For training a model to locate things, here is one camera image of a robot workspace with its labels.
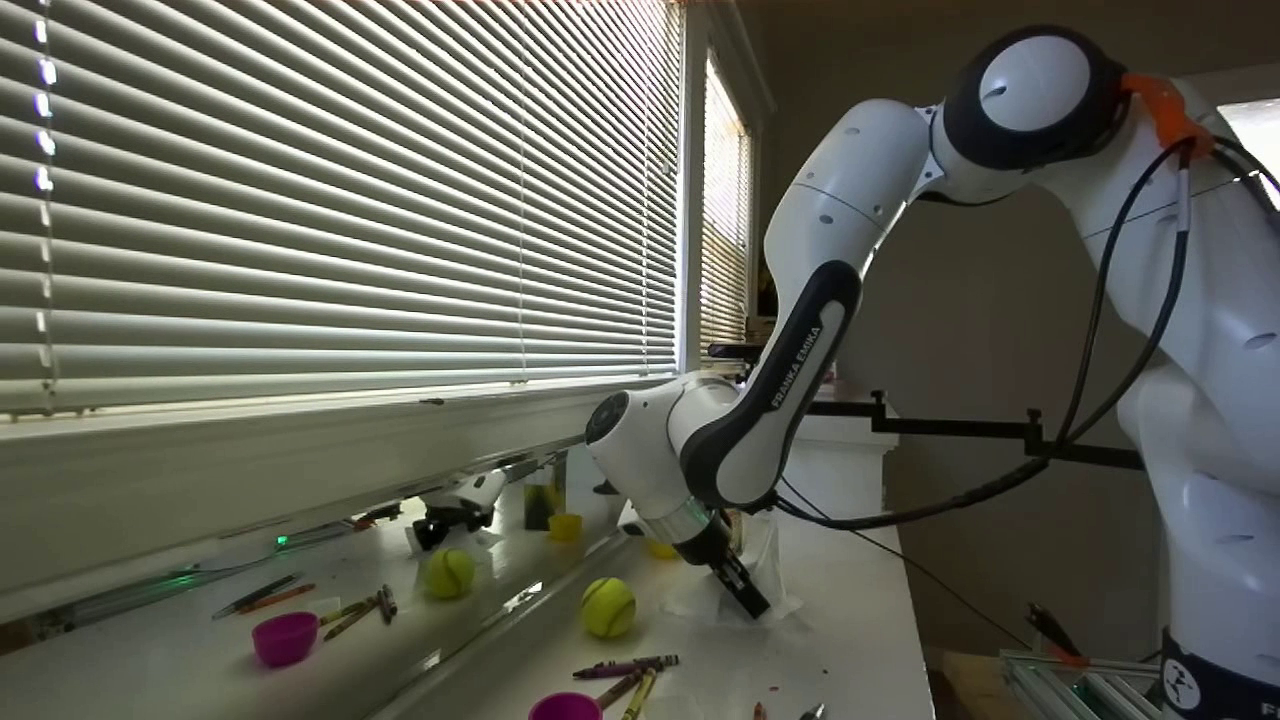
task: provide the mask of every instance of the tennis ball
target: tennis ball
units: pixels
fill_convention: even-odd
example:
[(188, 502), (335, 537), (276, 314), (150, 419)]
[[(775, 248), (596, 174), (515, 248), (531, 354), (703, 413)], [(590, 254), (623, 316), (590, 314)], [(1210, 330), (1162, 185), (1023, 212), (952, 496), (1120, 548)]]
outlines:
[(574, 615), (588, 629), (588, 635), (600, 635), (600, 641), (628, 635), (634, 624), (634, 594), (619, 576), (600, 576), (588, 586)]
[(422, 560), (417, 582), (428, 602), (460, 602), (476, 586), (476, 560), (460, 548), (441, 548)]

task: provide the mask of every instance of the pink cup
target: pink cup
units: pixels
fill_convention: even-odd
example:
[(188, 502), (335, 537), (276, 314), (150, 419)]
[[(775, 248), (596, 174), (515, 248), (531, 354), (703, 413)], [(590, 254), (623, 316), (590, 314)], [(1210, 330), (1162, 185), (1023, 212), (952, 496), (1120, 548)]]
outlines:
[(273, 615), (265, 624), (251, 629), (251, 650), (256, 662), (268, 668), (283, 668), (296, 664), (312, 653), (319, 635), (319, 615), (317, 612), (287, 612), (287, 615)]
[(526, 720), (605, 720), (600, 704), (578, 691), (556, 691), (531, 704)]

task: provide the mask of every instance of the windowsill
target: windowsill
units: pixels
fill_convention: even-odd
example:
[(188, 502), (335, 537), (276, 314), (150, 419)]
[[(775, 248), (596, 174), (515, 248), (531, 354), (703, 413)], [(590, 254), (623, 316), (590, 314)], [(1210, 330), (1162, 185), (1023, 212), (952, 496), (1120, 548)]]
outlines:
[(167, 424), (144, 413), (57, 419), (75, 433), (11, 424), (0, 433), (0, 621), (200, 564), (248, 532), (287, 532), (573, 445), (614, 390), (239, 407)]
[(49, 438), (93, 438), (93, 433), (144, 433), (144, 427), (184, 427), (184, 424), (235, 424), (235, 419), (283, 419), (283, 415), (335, 415), (335, 413), (379, 413), (379, 407), (445, 407), (445, 406), (513, 406), (556, 391), (600, 391), (651, 385), (639, 376), (600, 376), (600, 380), (540, 380), (540, 385), (451, 385), (428, 391), (341, 391), (341, 395), (273, 395), (273, 400), (217, 400), (217, 406), (150, 406), (150, 407), (107, 407), (85, 415), (29, 415), (0, 424), (0, 445), (6, 440), (49, 440)]
[[(833, 517), (883, 513), (879, 450), (824, 445), (810, 415), (794, 433), (787, 480)], [(623, 544), (573, 576), (545, 603), (478, 635), (455, 664), (422, 677), (376, 720), (411, 717), (525, 717), (548, 691), (600, 695), (607, 680), (573, 680), (574, 668), (623, 657), (681, 657), (656, 680), (644, 717), (719, 720), (800, 717), (930, 717), (929, 668), (913, 612), (906, 574), (896, 555), (792, 517), (751, 517), (745, 555), (775, 607), (760, 621), (719, 594), (707, 567), (651, 560)], [(634, 589), (634, 634), (600, 644), (578, 634), (578, 594), (596, 576)]]
[[(371, 717), (392, 691), (466, 650), (526, 589), (556, 589), (590, 548), (605, 548), (614, 502), (588, 493), (596, 477), (569, 485), (569, 509), (588, 530), (578, 548), (559, 548), (545, 532), (519, 530), (525, 490), (499, 502), (497, 530), (482, 532), (492, 582), (472, 596), (437, 603), (417, 589), (420, 554), (409, 544), (409, 520), (379, 520), (326, 544), (273, 555), (268, 564), (188, 589), (159, 603), (107, 615), (66, 635), (4, 657), (0, 717)], [(308, 596), (251, 612), (219, 615), (235, 596), (296, 576), (317, 586)], [(251, 624), (283, 612), (326, 612), (389, 586), (395, 621), (364, 615), (335, 641), (319, 641), (302, 664), (261, 668)]]

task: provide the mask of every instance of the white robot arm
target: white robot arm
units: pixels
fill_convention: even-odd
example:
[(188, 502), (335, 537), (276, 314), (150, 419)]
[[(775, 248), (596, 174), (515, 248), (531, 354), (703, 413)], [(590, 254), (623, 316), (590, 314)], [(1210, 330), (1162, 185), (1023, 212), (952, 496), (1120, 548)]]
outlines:
[(420, 554), (432, 554), (446, 540), (446, 532), (478, 532), (513, 480), (515, 473), (507, 463), (497, 463), (428, 493), (428, 517), (409, 530), (409, 540)]
[[(1162, 704), (1280, 717), (1280, 217), (1240, 182), (1244, 156), (1188, 88), (1122, 73), (1066, 29), (999, 35), (943, 106), (863, 101), (800, 168), (764, 235), (782, 326), (749, 385), (681, 376), (611, 395), (588, 424), (590, 456), (651, 537), (764, 612), (719, 509), (771, 509), (874, 246), (920, 195), (1043, 187), (1075, 217), (1120, 319), (1169, 361), (1120, 406), (1170, 554)], [(1072, 419), (1059, 445), (1096, 424)]]

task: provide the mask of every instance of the wall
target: wall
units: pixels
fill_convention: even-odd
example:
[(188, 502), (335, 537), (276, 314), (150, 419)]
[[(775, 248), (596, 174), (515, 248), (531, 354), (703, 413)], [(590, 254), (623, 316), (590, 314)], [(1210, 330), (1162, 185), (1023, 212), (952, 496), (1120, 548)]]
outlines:
[[(827, 124), (859, 97), (938, 101), (959, 65), (996, 32), (1056, 21), (1096, 35), (1132, 70), (1223, 73), (1274, 65), (1280, 5), (1255, 0), (745, 0), (775, 92), (764, 207)], [(985, 212), (916, 206), (866, 276), (853, 364), (904, 415), (1056, 424), (1082, 333), (1091, 267), (1047, 195)], [(1136, 335), (1103, 326), (1096, 390), (1108, 390)], [(1017, 456), (985, 440), (906, 438), (886, 462), (896, 509), (962, 493)], [(1051, 607), (1087, 653), (1157, 650), (1158, 520), (1138, 473), (1051, 469), (985, 509), (904, 530), (904, 548), (959, 586), (1004, 624), (1028, 602)], [(929, 644), (1008, 650), (938, 589), (916, 586)]]

